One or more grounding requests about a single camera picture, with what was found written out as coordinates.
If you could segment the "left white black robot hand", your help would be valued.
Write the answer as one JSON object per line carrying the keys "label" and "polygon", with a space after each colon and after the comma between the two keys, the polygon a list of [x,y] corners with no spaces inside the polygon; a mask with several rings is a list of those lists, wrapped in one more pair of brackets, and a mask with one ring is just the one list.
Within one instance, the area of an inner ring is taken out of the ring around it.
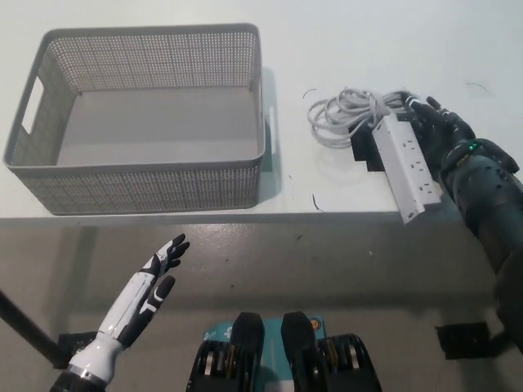
{"label": "left white black robot hand", "polygon": [[177,267],[189,248],[180,234],[168,241],[129,279],[98,328],[104,335],[130,347],[148,326],[176,280],[168,271]]}

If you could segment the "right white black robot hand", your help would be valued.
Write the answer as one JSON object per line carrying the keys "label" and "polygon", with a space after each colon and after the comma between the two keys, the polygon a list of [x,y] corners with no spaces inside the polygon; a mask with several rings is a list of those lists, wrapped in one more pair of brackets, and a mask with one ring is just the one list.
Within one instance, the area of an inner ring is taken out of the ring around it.
{"label": "right white black robot hand", "polygon": [[414,134],[429,172],[438,176],[447,154],[461,140],[472,140],[476,134],[460,116],[442,106],[435,98],[422,100],[413,93],[401,92],[405,109],[413,115]]}

